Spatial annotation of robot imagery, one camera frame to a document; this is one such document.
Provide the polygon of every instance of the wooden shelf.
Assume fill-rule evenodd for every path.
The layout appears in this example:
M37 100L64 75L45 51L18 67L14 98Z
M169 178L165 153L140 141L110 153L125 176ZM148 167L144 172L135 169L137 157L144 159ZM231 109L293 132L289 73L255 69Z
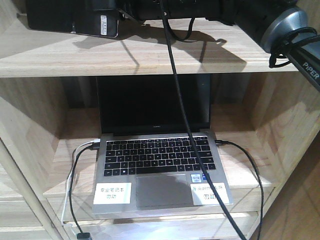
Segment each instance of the wooden shelf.
M170 24L182 36L188 22L179 19ZM269 68L270 55L237 26L199 18L193 30L194 42L172 45L180 74L296 71L293 65ZM147 21L144 26L125 21L119 32L115 40L35 31L28 29L26 16L20 16L0 35L0 77L172 73L161 21Z

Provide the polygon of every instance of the keyboard key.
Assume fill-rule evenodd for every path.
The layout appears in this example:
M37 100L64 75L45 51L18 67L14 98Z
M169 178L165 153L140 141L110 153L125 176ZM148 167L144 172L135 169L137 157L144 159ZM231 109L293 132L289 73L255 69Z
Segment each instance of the keyboard key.
M185 170L185 166L183 166L183 165L179 165L178 166L178 171L179 172L182 172L182 171L184 171Z
M107 156L105 158L105 162L106 163L115 163L117 161L117 157L116 156Z
M143 155L145 154L145 150L144 149L138 149L138 155Z
M159 160L159 166L165 166L166 165L166 161L165 160Z
M184 155L182 154L182 152L177 152L176 154L176 158L177 159L182 159L184 157Z
M193 165L193 170L195 170L195 171L200 170L200 165L199 164L194 164Z
M128 175L128 169L121 169L120 174L121 175Z
M137 168L137 174L155 174L155 173L169 173L177 172L177 166L157 166L157 167L143 167Z
M200 154L200 157L212 157L212 153L211 153L211 151L200 151L199 152L199 154Z
M147 160L147 155L140 155L140 156L139 156L139 160L140 160L140 161L145 161L145 160Z
M202 145L201 150L202 151L210 151L210 146L209 145Z
M175 153L169 153L169 159L175 159L176 154Z
M122 150L118 150L118 151L115 151L115 155L116 156L122 156Z
M135 168L129 168L129 175L136 174L136 169Z
M116 151L106 151L105 156L106 157L112 157L116 155Z
M118 156L118 157L116 158L116 161L117 161L117 162L124 162L124 161L125 161L125 156Z
M185 159L191 158L190 152L184 152L183 153L183 158L185 158Z
M173 159L173 164L180 165L181 164L180 159Z
M185 165L184 167L185 167L186 171L193 171L194 170L192 165Z
M159 149L158 148L152 148L152 153L153 154L158 154L159 153Z
M112 170L104 170L104 176L112 176Z
M187 164L188 164L188 159L182 158L182 159L181 159L181 164L182 164L182 165L187 165Z
M137 149L131 149L130 150L130 155L137 155L137 154L138 154Z
M126 169L128 167L128 163L127 162L121 162L121 168L122 169Z
M161 159L161 154L155 154L154 155L155 160L160 160Z
M157 167L158 161L151 161L151 167Z
M188 158L188 163L189 164L196 164L196 161L194 158Z
M161 154L161 158L162 158L162 159L168 159L168 158L169 158L168 153L162 153L162 154Z
M201 160L202 160L202 163L204 163L204 164L213 164L214 163L214 159L212 157L202 157Z
M154 159L155 159L155 155L152 155L152 154L147 155L147 156L146 156L146 159L148 159L148 160L154 160Z
M113 176L118 176L118 175L120 175L120 169L113 169L112 175L113 175Z
M119 168L120 168L120 162L106 163L104 165L104 169L119 169Z
M216 165L214 163L209 163L208 167L210 170L215 170L216 169Z
M173 153L174 149L172 147L166 147L165 151L166 151L167 154L169 154L169 153Z
M183 146L190 146L190 142L189 142L189 141L183 141L183 142L182 142L182 145L183 145Z
M208 140L198 140L198 141L196 141L196 144L197 145L208 145L209 142L208 142Z
M136 162L136 167L137 168L141 168L141 167L143 167L144 166L144 162L143 161L137 161Z
M144 167L151 167L151 161L144 161L143 166Z
M128 167L129 168L135 168L136 167L136 162L135 161L129 162Z
M167 166L169 166L169 165L173 165L173 164L174 164L174 161L173 161L173 160L171 160L171 159L169 159L169 160L165 160L165 164L166 164Z

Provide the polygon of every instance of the cable plug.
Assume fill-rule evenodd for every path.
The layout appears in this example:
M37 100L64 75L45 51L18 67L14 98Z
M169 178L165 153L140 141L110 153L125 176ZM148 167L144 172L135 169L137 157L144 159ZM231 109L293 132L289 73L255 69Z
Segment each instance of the cable plug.
M78 240L92 240L90 232L81 232L76 235Z

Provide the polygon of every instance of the black cable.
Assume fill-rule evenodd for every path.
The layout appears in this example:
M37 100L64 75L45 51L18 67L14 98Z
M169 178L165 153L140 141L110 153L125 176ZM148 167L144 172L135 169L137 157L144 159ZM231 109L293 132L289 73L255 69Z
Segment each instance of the black cable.
M82 149L77 155L76 155L76 158L75 158L75 161L74 161L74 164L73 164L73 167L72 167L72 172L71 172L71 181L70 181L70 188L69 188L69 203L70 203L70 211L71 211L71 215L72 215L72 218L76 224L76 226L78 227L80 233L84 233L80 227L80 225L78 224L78 221L76 219L76 216L75 216L75 213L74 213L74 209L72 207L72 196L71 196L71 193L72 193L72 186L73 186L73 183L74 183L74 176L75 176L75 170L76 170L76 166L77 166L77 163L78 163L78 160L79 160L79 157L80 155L87 149L92 149L93 147L93 144L89 145L89 146L86 146L84 149Z
M167 26L167 28L168 28L169 33L171 34L171 36L172 36L175 40L177 40L177 41L185 42L188 38L190 38L190 36L191 36L191 34L192 34L192 28L193 28L193 26L194 26L195 18L194 18L194 17L191 18L190 23L189 23L189 27L188 27L188 32L186 33L186 36L183 37L183 38L178 37L178 36L174 33L174 31L173 31L172 28L170 27L170 24L169 24L169 21L168 21L167 18L165 19L165 22L166 22L166 26Z
M182 112L185 128L186 128L187 134L189 136L189 140L190 140L192 149L193 149L193 151L195 152L195 155L196 155L196 160L197 160L198 164L200 165L200 168L201 168L204 176L206 177L206 180L207 180L210 188L212 189L217 201L219 202L224 214L228 218L228 220L231 223L231 225L233 226L234 230L239 235L241 240L246 240L246 237L241 232L241 230L237 226L236 222L232 218L231 214L227 210L224 202L220 198L220 196L219 196L219 194L218 194L213 182L211 181L210 175L208 174L207 170L205 169L205 166L204 166L204 164L203 164L203 162L201 160L201 157L199 155L199 152L197 150L196 143L195 143L195 141L193 139L193 136L192 136L192 133L191 133L191 130L190 130L190 126L189 126L189 123L188 123L186 111L185 111L185 108L184 108L184 103L183 103L183 100L182 100L182 94L181 94L181 90L180 90L180 86L179 86L178 75L177 75L177 70L176 70L176 66L175 66L175 60L174 60L174 56L173 56L172 48L171 48L171 40L170 40L170 36L169 36L169 30L168 30L168 26L166 24L166 12L165 12L165 8L164 8L163 0L159 0L159 3L160 3L160 8L161 8L161 18L162 18L162 23L163 23L163 27L164 27L164 34L165 34L168 53L169 53L169 57L170 57L171 67L172 67L172 71L173 71L173 76L174 76L174 80L175 80L177 94L179 96L179 104L180 104L180 108L181 108L181 112Z
M258 170L253 158L248 153L248 151L245 150L243 147L239 146L238 144L236 144L236 143L234 143L232 141L223 141L223 140L215 140L215 144L217 144L217 145L233 145L233 146L237 147L242 152L244 152L244 154L247 156L247 158L249 159L249 161L250 161L250 163L251 163L251 165L252 165L252 167L254 169L256 178L258 180L258 183L259 183L259 186L260 186L260 189L261 189L260 223L259 223L259 230L258 230L258 236L257 236L257 240L259 240L260 239L260 235L261 235L261 231L262 231L262 225L263 225L264 202L265 202L265 193L264 193L264 188L262 186L262 182L261 182L261 179L260 179L259 170Z

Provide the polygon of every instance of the white label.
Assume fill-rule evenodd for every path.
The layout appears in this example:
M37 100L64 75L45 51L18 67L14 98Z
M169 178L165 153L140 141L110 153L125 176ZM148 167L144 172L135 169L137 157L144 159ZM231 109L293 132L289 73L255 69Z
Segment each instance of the white label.
M101 15L101 35L107 35L107 16Z
M226 186L223 182L213 183L224 204L229 204ZM219 202L208 183L190 184L194 205L218 205Z
M129 204L131 182L97 183L93 204Z

